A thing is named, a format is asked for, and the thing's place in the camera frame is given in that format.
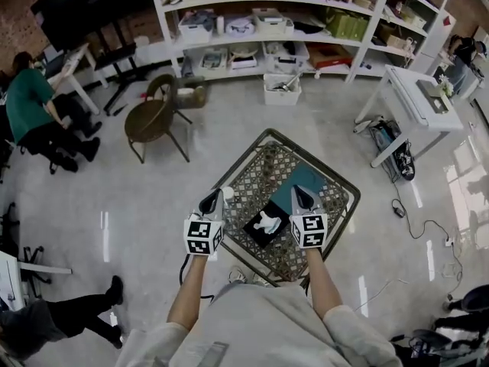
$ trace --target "sleeve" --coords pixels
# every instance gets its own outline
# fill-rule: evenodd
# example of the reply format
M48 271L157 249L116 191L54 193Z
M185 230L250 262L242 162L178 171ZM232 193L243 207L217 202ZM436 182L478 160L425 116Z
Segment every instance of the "sleeve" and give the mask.
M178 323L164 323L149 332L132 330L115 367L166 367L188 333Z
M51 85L44 79L39 70L31 70L31 85L32 89L39 98L39 100L46 105L46 103L53 98L54 89Z
M357 317L350 307L337 306L331 309L322 322L353 367L402 367L392 344Z

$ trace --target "green shirt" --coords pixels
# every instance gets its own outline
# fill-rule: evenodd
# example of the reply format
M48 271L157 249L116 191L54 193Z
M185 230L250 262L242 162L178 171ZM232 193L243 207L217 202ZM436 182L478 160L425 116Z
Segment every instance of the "green shirt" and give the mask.
M53 87L39 70L22 70L12 80L7 91L7 116L15 143L32 129L54 121L43 108L53 95Z

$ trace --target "table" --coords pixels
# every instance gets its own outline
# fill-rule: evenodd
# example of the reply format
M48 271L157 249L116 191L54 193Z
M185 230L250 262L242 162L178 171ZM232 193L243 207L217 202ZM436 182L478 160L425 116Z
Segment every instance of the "table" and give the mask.
M326 181L319 192L328 214L328 236L322 251L326 260L360 201L360 191L281 133L265 130L213 187L230 186L235 192L224 208L222 247L275 287L284 281L307 285L306 253L296 245L290 224L266 248L261 248L243 226L268 203L300 162Z
M72 274L71 269L54 268L43 265L27 264L16 257L0 252L0 297L11 310L20 310L25 306L22 292L21 269L51 274Z
M78 95L80 96L80 98L89 107L90 111L93 114L97 114L98 115L100 113L99 108L92 101L92 99L89 97L89 95L83 89L82 85L78 82L78 80L76 79L76 77L74 75L75 70L76 70L76 68L79 65L79 62L84 57L86 57L86 59L88 60L90 66L93 68L93 73L95 74L95 76L97 77L97 79L100 80L100 82L102 83L102 85L104 86L104 88L108 88L108 83L107 83L107 80L105 80L105 77L102 75L102 73L99 70L95 70L96 62L95 62L95 59L93 58L92 53L90 53L89 45L88 44L84 44L83 46L81 46L80 48L78 48L77 50L75 50L73 52L73 54L65 62L65 65L64 66L65 67L70 67L70 68L64 74L64 78L66 78L71 83L71 85L73 86L73 88L75 89L75 91L78 93ZM58 81L58 78L60 77L60 74L61 73L58 73L57 75L55 75L53 77L50 77L47 82L52 85L53 83L55 83L56 81Z
M445 114L438 114L433 110L428 99L416 85L418 80L426 80L435 86L437 85L434 77L386 65L386 71L381 82L355 119L356 124L362 122L374 106L381 90L388 84L393 87L399 102L387 102L387 107L397 120L397 124L401 127L401 134L371 162L372 167L377 167L385 161L402 143L409 140L410 137L413 137L419 131L438 132L439 136L420 152L413 155L415 159L419 159L437 145L449 132L459 131L464 128L457 112L446 96L442 98L449 104L448 111Z

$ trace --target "desk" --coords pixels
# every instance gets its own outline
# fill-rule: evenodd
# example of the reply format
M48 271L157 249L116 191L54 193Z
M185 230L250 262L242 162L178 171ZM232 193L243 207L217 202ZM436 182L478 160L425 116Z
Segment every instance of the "desk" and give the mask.
M71 269L52 268L43 265L26 264L16 257L0 252L0 297L11 310L25 306L22 292L21 269L52 274L72 274Z
M390 83L399 102L388 102L387 107L397 120L398 125L400 125L401 134L371 162L372 167L377 167L385 161L402 145L402 143L409 140L410 137L415 136L418 131L438 132L439 136L425 146L420 152L414 154L413 157L415 159L423 156L428 150L438 144L449 132L460 131L464 128L458 118L457 112L445 96L443 97L446 102L448 101L449 110L445 114L435 113L429 104L428 99L426 99L416 85L418 80L429 81L435 86L437 84L434 77L417 73L412 70L405 70L403 68L386 65L384 77L382 77L382 80L374 93L355 119L355 123L358 124L365 118L367 113L374 106L375 100L381 90ZM400 118L398 119L400 115L407 115L407 119L403 118L404 121L402 121L402 123L399 120Z
M100 80L104 88L108 88L108 83L107 80L105 80L105 77L102 75L102 73L98 70L95 70L95 59L93 58L93 55L90 53L89 50L89 45L84 44L81 46L78 50L75 50L73 54L68 58L68 60L65 62L64 66L65 67L70 67L66 73L64 74L64 78L66 78L75 91L78 93L80 98L84 101L84 103L90 108L93 114L99 114L100 110L97 107L97 105L92 101L92 99L89 97L89 95L86 93L86 91L83 89L82 85L78 82L76 77L74 76L75 70L79 65L79 62L86 57L86 59L89 61L90 66L93 69L93 73L96 75L97 79ZM60 77L61 73L58 73L57 75L49 78L47 81L49 84L53 85L58 78Z

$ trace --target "brown chair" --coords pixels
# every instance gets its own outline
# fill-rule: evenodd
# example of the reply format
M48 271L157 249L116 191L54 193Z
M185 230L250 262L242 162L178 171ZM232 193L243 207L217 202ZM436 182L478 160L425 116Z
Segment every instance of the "brown chair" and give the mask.
M161 91L161 99L155 99L157 91ZM171 75L162 75L153 80L146 92L146 99L140 105L134 107L128 114L125 120L125 134L128 137L129 147L136 154L139 161L144 163L144 154L146 144L155 141L161 136L167 134L175 143L176 147L185 158L190 162L189 157L180 147L170 131L171 123L173 122L173 114L178 113L188 123L192 124L187 117L181 112L175 110L176 105L176 81ZM142 143L143 154L139 153L134 148L134 143Z

